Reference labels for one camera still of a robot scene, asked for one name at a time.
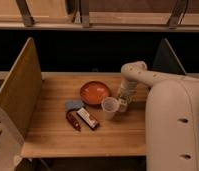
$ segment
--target wooden tabletop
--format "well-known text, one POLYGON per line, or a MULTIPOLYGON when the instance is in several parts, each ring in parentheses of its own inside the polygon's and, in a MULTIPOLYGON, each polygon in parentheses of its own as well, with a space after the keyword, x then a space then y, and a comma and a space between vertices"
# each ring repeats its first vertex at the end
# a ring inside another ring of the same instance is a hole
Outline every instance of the wooden tabletop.
POLYGON ((148 89, 137 86, 132 104, 112 121, 103 119, 101 108, 86 106, 100 122, 92 131, 80 118, 81 132, 65 118, 65 101, 80 98, 88 81, 102 81, 116 96, 120 75, 63 75, 45 78, 21 151, 25 158, 142 156, 145 151, 145 101, 148 89))

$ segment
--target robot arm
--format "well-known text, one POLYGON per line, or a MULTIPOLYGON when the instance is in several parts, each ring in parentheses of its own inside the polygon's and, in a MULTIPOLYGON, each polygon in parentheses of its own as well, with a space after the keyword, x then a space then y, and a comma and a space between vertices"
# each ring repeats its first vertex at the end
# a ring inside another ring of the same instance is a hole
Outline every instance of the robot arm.
POLYGON ((199 79, 147 71, 142 61, 121 69, 119 96, 137 83, 151 88, 146 101, 148 171, 199 171, 199 79))

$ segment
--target plastic cup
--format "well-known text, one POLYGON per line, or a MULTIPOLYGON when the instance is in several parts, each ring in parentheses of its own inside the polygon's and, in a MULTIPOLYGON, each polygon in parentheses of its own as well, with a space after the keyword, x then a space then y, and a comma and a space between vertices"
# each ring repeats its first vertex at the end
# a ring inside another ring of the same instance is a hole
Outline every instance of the plastic cup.
POLYGON ((114 97, 106 97, 101 102, 104 119, 111 120, 119 110, 119 102, 114 97))

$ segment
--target chocolate bar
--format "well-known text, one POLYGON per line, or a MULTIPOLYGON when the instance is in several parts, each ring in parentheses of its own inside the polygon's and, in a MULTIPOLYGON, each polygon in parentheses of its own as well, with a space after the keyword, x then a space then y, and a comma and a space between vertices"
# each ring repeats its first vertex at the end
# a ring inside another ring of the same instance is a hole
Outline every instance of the chocolate bar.
POLYGON ((88 113, 87 110, 85 110, 83 107, 77 111, 77 114, 85 121, 85 123, 92 129, 94 130, 99 126, 98 120, 88 113))

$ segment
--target bowl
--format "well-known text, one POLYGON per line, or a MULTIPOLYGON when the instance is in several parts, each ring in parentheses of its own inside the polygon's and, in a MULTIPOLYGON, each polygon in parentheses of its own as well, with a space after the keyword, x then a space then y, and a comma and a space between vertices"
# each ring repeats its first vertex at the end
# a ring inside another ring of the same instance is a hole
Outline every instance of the bowl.
POLYGON ((88 105, 100 105, 105 97, 111 96, 108 86, 100 81, 90 81, 80 89, 80 96, 88 105))

